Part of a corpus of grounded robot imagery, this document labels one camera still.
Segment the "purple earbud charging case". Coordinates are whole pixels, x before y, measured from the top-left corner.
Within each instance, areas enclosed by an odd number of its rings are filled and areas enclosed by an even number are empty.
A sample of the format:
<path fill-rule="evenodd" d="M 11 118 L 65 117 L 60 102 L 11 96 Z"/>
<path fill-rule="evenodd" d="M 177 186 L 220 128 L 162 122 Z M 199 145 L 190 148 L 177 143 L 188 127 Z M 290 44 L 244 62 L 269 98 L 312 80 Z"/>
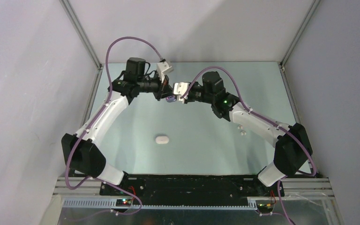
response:
<path fill-rule="evenodd" d="M 165 100 L 168 102 L 168 103 L 173 103 L 173 102 L 176 102 L 177 101 L 177 97 L 176 96 L 168 96 L 165 98 Z"/>

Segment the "white earbud charging case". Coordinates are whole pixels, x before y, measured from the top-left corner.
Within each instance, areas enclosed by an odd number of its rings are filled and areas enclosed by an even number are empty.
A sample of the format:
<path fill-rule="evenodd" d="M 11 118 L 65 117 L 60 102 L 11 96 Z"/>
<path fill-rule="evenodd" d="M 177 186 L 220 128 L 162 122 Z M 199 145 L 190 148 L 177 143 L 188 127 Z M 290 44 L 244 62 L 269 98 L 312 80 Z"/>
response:
<path fill-rule="evenodd" d="M 157 144 L 168 144 L 169 143 L 169 137 L 166 135 L 158 135 L 155 138 L 155 142 Z"/>

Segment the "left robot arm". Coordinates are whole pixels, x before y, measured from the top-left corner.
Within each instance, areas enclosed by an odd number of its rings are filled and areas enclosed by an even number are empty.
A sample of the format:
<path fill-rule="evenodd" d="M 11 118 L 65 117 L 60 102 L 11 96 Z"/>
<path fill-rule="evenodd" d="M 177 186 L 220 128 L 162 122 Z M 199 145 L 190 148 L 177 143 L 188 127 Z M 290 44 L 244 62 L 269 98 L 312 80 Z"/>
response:
<path fill-rule="evenodd" d="M 61 140 L 66 173 L 70 169 L 87 177 L 111 183 L 118 195 L 129 191 L 126 173 L 109 164 L 99 146 L 108 129 L 117 117 L 141 93 L 152 93 L 156 100 L 170 96 L 173 92 L 168 73 L 173 71 L 171 63 L 161 60 L 153 70 L 153 77 L 145 73 L 148 62 L 141 58 L 129 58 L 119 77 L 110 82 L 105 100 L 95 114 L 74 134 L 65 134 Z"/>

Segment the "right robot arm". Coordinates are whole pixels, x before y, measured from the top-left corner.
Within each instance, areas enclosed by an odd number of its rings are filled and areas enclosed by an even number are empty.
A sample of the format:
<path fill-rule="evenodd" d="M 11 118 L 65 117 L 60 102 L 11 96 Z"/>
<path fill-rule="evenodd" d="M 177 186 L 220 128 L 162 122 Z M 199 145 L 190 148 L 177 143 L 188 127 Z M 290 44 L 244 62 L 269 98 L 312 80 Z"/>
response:
<path fill-rule="evenodd" d="M 216 71 L 204 73 L 202 84 L 196 81 L 176 83 L 173 93 L 184 104 L 209 104 L 218 118 L 251 129 L 273 146 L 273 161 L 258 173 L 254 182 L 254 190 L 260 196 L 270 193 L 278 180 L 298 173 L 311 159 L 313 152 L 304 126 L 281 123 L 255 112 L 240 95 L 225 89 L 224 81 Z"/>

